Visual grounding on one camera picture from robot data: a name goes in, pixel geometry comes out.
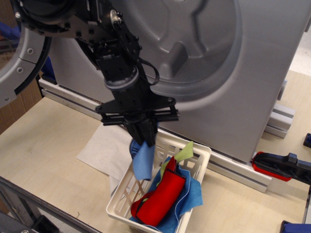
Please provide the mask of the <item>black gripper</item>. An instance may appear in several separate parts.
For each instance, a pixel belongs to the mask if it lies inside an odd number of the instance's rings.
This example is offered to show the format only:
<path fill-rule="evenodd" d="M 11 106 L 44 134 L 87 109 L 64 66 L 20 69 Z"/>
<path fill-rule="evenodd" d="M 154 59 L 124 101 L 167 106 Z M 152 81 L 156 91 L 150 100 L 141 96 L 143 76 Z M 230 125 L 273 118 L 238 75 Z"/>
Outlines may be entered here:
<path fill-rule="evenodd" d="M 114 100 L 102 103 L 95 111 L 102 116 L 104 125 L 125 124 L 131 137 L 141 146 L 156 142 L 157 122 L 176 121 L 179 113 L 176 100 L 153 93 L 148 82 L 133 72 L 121 80 L 105 80 Z M 144 120 L 143 132 L 140 124 Z"/>

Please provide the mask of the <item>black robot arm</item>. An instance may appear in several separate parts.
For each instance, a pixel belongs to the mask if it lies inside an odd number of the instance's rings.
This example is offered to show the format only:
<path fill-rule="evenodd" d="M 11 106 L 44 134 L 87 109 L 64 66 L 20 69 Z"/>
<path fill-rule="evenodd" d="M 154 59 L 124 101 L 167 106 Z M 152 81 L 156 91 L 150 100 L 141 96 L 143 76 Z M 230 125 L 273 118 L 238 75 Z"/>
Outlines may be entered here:
<path fill-rule="evenodd" d="M 108 0 L 14 0 L 16 18 L 46 38 L 75 39 L 102 72 L 114 99 L 96 107 L 103 125 L 122 125 L 140 145 L 153 146 L 157 124 L 178 120 L 175 99 L 151 90 L 138 37 Z"/>

